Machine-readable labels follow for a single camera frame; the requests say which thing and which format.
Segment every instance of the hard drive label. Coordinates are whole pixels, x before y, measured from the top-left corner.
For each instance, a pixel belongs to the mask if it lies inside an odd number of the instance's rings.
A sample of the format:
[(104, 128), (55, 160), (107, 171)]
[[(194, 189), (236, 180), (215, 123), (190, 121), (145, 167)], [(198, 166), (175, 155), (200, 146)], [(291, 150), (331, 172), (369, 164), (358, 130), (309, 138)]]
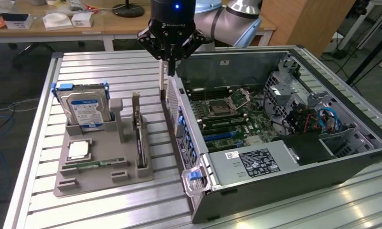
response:
[(281, 171), (278, 164), (267, 149), (239, 154), (244, 169), (250, 177), (258, 177)]
[(81, 127), (95, 128), (103, 125), (101, 112), (96, 110), (99, 106), (96, 99), (75, 100), (71, 105)]

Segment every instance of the wooden desk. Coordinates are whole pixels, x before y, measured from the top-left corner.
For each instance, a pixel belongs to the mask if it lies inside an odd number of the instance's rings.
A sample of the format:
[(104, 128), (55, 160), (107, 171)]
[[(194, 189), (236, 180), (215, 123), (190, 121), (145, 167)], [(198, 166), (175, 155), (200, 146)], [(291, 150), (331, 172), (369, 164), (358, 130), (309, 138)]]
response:
[[(47, 31), (41, 17), (47, 12), (56, 10), (56, 6), (33, 6), (27, 0), (17, 0), (15, 10), (19, 13), (29, 13), (36, 19), (29, 30), (0, 29), (0, 43), (101, 40), (105, 51), (112, 51), (112, 40), (135, 39), (136, 33), (147, 27), (150, 20), (150, 0), (139, 0), (136, 2), (145, 9), (145, 14), (141, 17), (121, 18), (111, 11), (103, 11), (93, 15), (95, 22), (91, 28), (73, 27)], [(84, 3), (97, 8), (112, 8), (121, 3), (121, 0), (84, 0)], [(262, 24), (256, 35), (262, 36), (259, 45), (267, 45), (276, 27), (264, 17), (260, 18)]]

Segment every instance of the green circuit board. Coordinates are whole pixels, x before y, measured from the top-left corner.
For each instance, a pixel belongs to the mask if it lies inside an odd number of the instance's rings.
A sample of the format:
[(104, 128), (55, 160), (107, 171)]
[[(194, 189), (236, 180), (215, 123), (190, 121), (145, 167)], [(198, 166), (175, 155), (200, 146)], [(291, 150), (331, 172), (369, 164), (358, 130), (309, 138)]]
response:
[(234, 132), (230, 138), (206, 141), (210, 152), (267, 143), (278, 136), (259, 107), (259, 99), (248, 93), (247, 98), (246, 93), (246, 90), (238, 89), (230, 97), (191, 101), (196, 119), (203, 123), (200, 130), (204, 137)]

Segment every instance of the blue cable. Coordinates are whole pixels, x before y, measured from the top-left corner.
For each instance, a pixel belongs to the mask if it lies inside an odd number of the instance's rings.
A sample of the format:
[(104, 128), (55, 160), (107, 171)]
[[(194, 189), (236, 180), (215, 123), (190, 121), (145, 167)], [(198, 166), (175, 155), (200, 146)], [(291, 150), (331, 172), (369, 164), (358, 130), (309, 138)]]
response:
[(2, 135), (6, 134), (6, 132), (8, 132), (8, 131), (12, 129), (12, 127), (13, 127), (13, 118), (9, 117), (9, 116), (2, 116), (2, 115), (0, 115), (0, 118), (8, 118), (8, 119), (10, 120), (10, 125), (8, 126), (6, 130), (0, 134), (0, 137), (1, 137)]
[(8, 189), (8, 186), (10, 184), (10, 174), (9, 174), (9, 170), (8, 170), (8, 166), (6, 166), (5, 157), (4, 157), (4, 155), (1, 153), (0, 153), (0, 158), (2, 160), (4, 171), (5, 171), (6, 178), (8, 178), (6, 184), (5, 184), (4, 188), (0, 191), (0, 195), (1, 195), (1, 193)]
[(330, 111), (330, 112), (331, 112), (333, 117), (334, 117), (334, 121), (337, 122), (337, 128), (338, 128), (338, 130), (339, 130), (339, 129), (341, 129), (341, 123), (339, 123), (338, 115), (337, 115), (335, 111), (334, 111), (331, 108), (329, 108), (329, 107), (322, 107), (322, 108), (317, 111), (317, 118), (318, 118), (318, 123), (321, 124), (321, 126), (322, 126), (325, 129), (327, 128), (326, 125), (325, 125), (325, 123), (323, 123), (323, 121), (322, 121), (322, 119), (321, 119), (321, 115), (319, 115), (319, 112), (321, 112), (321, 111)]

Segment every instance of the hard drive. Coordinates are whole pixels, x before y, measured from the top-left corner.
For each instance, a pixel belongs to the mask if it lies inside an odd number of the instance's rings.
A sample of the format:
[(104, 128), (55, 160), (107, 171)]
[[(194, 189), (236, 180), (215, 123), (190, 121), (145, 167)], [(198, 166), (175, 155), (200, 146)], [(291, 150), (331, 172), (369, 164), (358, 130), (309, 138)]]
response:
[(104, 122), (112, 120), (109, 112), (109, 85), (107, 83), (52, 85), (52, 93), (67, 115), (68, 125), (79, 125), (84, 132), (103, 130)]

